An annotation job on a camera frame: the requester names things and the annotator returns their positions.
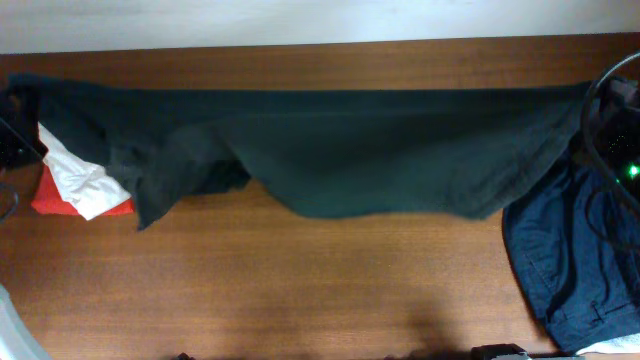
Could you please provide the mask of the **dark green Nike t-shirt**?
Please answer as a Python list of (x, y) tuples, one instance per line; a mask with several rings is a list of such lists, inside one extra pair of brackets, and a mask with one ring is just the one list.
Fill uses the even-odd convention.
[(141, 228), (182, 197), (250, 179), (312, 218), (482, 219), (565, 150), (587, 85), (475, 90), (138, 90), (14, 75), (6, 94), (102, 165)]

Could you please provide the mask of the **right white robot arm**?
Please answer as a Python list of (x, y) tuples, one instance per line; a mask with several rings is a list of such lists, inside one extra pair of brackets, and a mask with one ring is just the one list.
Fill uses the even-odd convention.
[(574, 162), (596, 172), (622, 206), (639, 214), (639, 83), (620, 76), (595, 82), (582, 103)]

